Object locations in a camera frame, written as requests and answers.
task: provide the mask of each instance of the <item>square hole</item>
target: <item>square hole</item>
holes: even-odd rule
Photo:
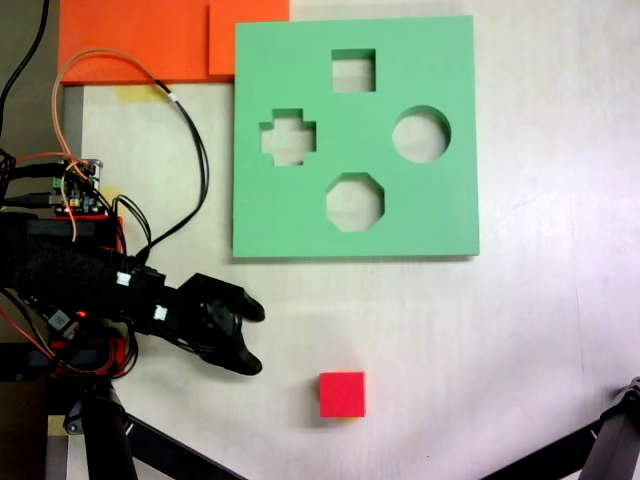
[[[333,50],[331,60],[334,93],[376,91],[375,50]]]

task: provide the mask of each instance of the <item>orange foam sheet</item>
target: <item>orange foam sheet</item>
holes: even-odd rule
[[[235,24],[287,21],[289,0],[61,0],[58,67],[91,48],[123,50],[168,83],[233,81]],[[108,55],[72,66],[65,85],[150,80]]]
[[[211,0],[209,75],[214,81],[233,81],[235,29],[238,23],[287,22],[289,0]]]

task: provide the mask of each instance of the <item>circular hole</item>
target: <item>circular hole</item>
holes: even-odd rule
[[[406,110],[391,136],[398,153],[415,163],[440,158],[451,143],[451,127],[442,112],[419,106]]]

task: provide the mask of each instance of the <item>red cube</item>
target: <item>red cube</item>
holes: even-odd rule
[[[364,417],[364,372],[320,374],[321,417]]]

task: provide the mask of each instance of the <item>green foam board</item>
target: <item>green foam board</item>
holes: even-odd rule
[[[235,257],[477,255],[478,185],[471,17],[240,24],[236,31]],[[335,93],[332,60],[374,59],[373,91]],[[392,132],[413,111],[436,115],[449,145],[413,163]],[[301,165],[275,166],[261,130],[300,112],[316,129]],[[342,231],[327,193],[362,178],[382,217]]]

